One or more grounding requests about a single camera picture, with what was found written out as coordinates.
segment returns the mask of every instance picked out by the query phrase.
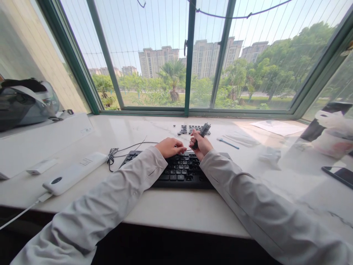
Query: smartphone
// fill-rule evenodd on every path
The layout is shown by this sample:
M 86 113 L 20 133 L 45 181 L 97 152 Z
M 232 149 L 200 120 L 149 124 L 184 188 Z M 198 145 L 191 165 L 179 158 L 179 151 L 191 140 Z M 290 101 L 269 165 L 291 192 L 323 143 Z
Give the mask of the smartphone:
M 323 171 L 353 189 L 353 172 L 344 167 L 322 167 Z

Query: helmet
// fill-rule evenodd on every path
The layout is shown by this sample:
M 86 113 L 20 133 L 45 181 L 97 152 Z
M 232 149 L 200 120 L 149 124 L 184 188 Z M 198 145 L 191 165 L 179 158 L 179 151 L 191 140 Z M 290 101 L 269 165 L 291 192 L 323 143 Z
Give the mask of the helmet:
M 60 102 L 47 81 L 4 80 L 0 88 L 0 131 L 20 125 L 58 120 Z

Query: wire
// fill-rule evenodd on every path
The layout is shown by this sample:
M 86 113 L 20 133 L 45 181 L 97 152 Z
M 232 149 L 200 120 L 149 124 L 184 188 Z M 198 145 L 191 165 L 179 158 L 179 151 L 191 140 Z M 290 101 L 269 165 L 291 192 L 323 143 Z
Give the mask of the wire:
M 267 12 L 267 11 L 270 11 L 271 9 L 274 9 L 274 8 L 276 8 L 276 7 L 279 7 L 279 6 L 281 6 L 281 5 L 284 5 L 284 4 L 286 4 L 286 3 L 289 3 L 290 1 L 291 1 L 291 0 L 287 0 L 287 1 L 283 2 L 283 3 L 280 3 L 280 4 L 278 4 L 278 5 L 275 5 L 275 6 L 273 6 L 273 7 L 270 7 L 270 8 L 268 8 L 268 9 L 265 9 L 265 10 L 262 10 L 262 11 L 259 11 L 259 12 L 256 12 L 256 13 L 250 12 L 250 14 L 247 15 L 246 17 L 222 17 L 222 16 L 218 16 L 218 15 L 214 15 L 214 14 L 210 14 L 210 13 L 204 12 L 204 11 L 202 11 L 202 10 L 196 8 L 196 6 L 195 6 L 193 3 L 191 3 L 190 0 L 188 0 L 188 2 L 189 2 L 190 4 L 192 4 L 192 5 L 195 7 L 196 12 L 200 12 L 200 13 L 202 13 L 202 14 L 205 14 L 205 15 L 208 15 L 208 16 L 211 16 L 211 17 L 230 18 L 230 19 L 242 19 L 242 18 L 248 19 L 249 17 L 251 17 L 251 16 L 253 16 L 253 15 L 258 15 L 258 14 L 261 14 L 261 13 L 264 13 L 264 12 Z
M 133 147 L 133 146 L 136 146 L 136 145 L 139 145 L 139 146 L 138 146 L 134 151 L 136 151 L 142 144 L 158 144 L 157 142 L 145 142 L 145 140 L 143 140 L 141 143 L 131 145 L 131 146 L 126 147 L 126 148 L 121 149 L 121 150 L 119 150 L 119 148 L 111 148 L 111 149 L 110 149 L 110 152 L 109 152 L 109 154 L 108 154 L 108 161 L 107 161 L 107 164 L 109 165 L 109 171 L 110 171 L 110 172 L 114 172 L 114 171 L 112 171 L 112 170 L 110 169 L 110 166 L 111 166 L 112 164 L 114 164 L 114 158 L 119 158 L 119 157 L 123 157 L 123 156 L 129 155 L 129 154 L 125 154 L 125 155 L 121 155 L 121 156 L 114 156 L 117 152 L 124 151 L 124 150 L 129 149 L 129 148 L 131 148 L 131 147 Z
M 8 221 L 6 224 L 4 224 L 2 227 L 0 227 L 0 230 L 3 229 L 4 227 L 8 226 L 9 224 L 11 224 L 14 220 L 18 219 L 19 217 L 21 217 L 23 214 L 25 214 L 27 211 L 29 211 L 30 209 L 32 209 L 34 206 L 36 206 L 38 203 L 40 202 L 44 202 L 47 199 L 49 199 L 52 196 L 51 193 L 45 193 L 42 196 L 40 196 L 37 201 L 32 204 L 30 207 L 28 207 L 27 209 L 25 209 L 24 211 L 22 211 L 20 214 L 18 214 L 16 217 L 12 218 L 10 221 Z
M 139 0 L 137 0 L 137 2 L 139 3 L 139 5 L 140 5 L 142 8 L 145 8 L 146 2 L 145 2 L 143 5 L 141 5 L 141 3 L 140 3 Z

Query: person's left hand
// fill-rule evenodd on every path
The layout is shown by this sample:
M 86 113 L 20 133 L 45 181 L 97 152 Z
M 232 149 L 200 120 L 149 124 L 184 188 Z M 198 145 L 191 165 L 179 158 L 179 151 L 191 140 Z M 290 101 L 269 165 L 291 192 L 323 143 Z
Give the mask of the person's left hand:
M 155 147 L 161 152 L 164 158 L 184 153 L 187 149 L 181 141 L 169 137 L 156 144 Z

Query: hand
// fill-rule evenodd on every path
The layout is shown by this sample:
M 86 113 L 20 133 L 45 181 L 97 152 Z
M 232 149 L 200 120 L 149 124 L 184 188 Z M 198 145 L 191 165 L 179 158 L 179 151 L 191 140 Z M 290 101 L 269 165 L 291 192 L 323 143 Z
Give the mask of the hand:
M 213 149 L 213 146 L 207 138 L 200 136 L 200 132 L 196 131 L 195 129 L 192 130 L 191 136 L 193 137 L 190 139 L 189 147 L 193 147 L 197 140 L 199 147 L 196 150 L 193 149 L 193 151 L 195 152 L 197 158 L 202 161 L 205 155 L 207 155 L 207 153 Z
M 159 144 L 156 144 L 155 147 L 161 152 L 164 158 L 184 153 L 187 149 L 181 141 L 169 137 L 161 141 Z

